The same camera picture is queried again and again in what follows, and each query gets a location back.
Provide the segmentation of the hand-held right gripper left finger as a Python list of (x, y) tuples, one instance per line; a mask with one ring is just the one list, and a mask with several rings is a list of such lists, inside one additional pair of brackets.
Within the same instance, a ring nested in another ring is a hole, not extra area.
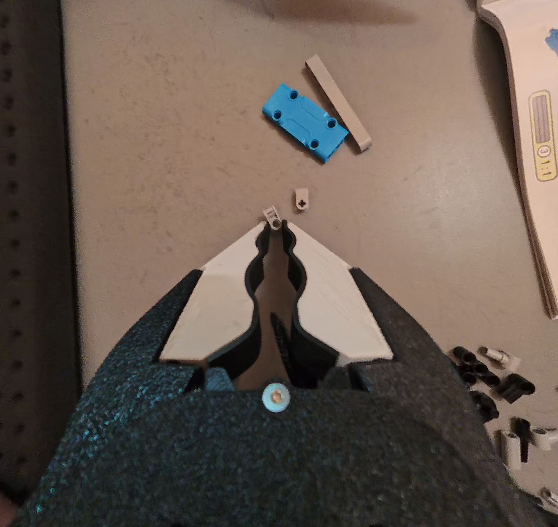
[(234, 380), (261, 351), (256, 291), (264, 279), (267, 224), (258, 223), (207, 262), (158, 357), (203, 370), (223, 368)]

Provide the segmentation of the pile of building block pieces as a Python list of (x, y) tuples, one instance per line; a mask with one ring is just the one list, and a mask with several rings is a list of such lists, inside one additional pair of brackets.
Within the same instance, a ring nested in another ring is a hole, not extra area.
[[(504, 376), (497, 375), (478, 355), (456, 346), (446, 355), (450, 366), (468, 391), (479, 418), (486, 426), (500, 417), (498, 403), (509, 405), (534, 395), (533, 382), (516, 372), (519, 360), (501, 350), (479, 349), (479, 356), (499, 365)], [(513, 476), (528, 463), (530, 449), (549, 452), (557, 449), (557, 427), (539, 426), (523, 417), (512, 417), (509, 426), (494, 434), (496, 451), (506, 471)]]

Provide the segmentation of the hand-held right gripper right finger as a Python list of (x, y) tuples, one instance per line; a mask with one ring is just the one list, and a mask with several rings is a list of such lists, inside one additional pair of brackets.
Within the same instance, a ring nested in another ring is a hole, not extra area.
[(332, 368), (392, 361), (394, 352), (354, 279), (356, 269), (295, 224), (283, 221), (281, 231), (295, 289), (295, 362), (323, 380)]

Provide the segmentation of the instruction booklet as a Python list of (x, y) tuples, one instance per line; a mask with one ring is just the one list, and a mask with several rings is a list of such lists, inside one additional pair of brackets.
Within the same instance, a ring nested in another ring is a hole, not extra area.
[(557, 0), (477, 0), (503, 43), (527, 228), (557, 319)]

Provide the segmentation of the grey beam piece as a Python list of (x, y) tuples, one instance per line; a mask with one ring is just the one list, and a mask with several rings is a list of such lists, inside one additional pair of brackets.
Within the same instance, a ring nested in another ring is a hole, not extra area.
[(305, 61), (305, 66), (334, 111), (345, 124), (349, 134), (358, 146), (359, 153), (366, 152), (372, 146), (371, 136), (320, 57), (317, 54), (311, 56)]

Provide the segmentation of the grey desk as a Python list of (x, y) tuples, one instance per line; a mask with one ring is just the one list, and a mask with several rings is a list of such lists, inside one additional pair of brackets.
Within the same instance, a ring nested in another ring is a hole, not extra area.
[[(509, 349), (557, 426), (506, 62), (477, 0), (61, 0), (82, 372), (114, 404), (54, 526), (544, 526), (446, 357)], [(285, 84), (371, 136), (322, 163), (263, 113)], [(309, 189), (309, 209), (295, 189)], [(317, 380), (291, 352), (289, 221), (353, 268), (394, 352)], [(267, 224), (262, 343), (232, 380), (158, 357), (213, 257)]]

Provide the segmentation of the blue flat block piece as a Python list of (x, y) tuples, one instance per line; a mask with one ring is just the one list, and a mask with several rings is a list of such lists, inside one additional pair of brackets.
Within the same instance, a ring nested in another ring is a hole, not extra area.
[(327, 163), (348, 136), (348, 130), (298, 90), (281, 84), (262, 107), (262, 113)]

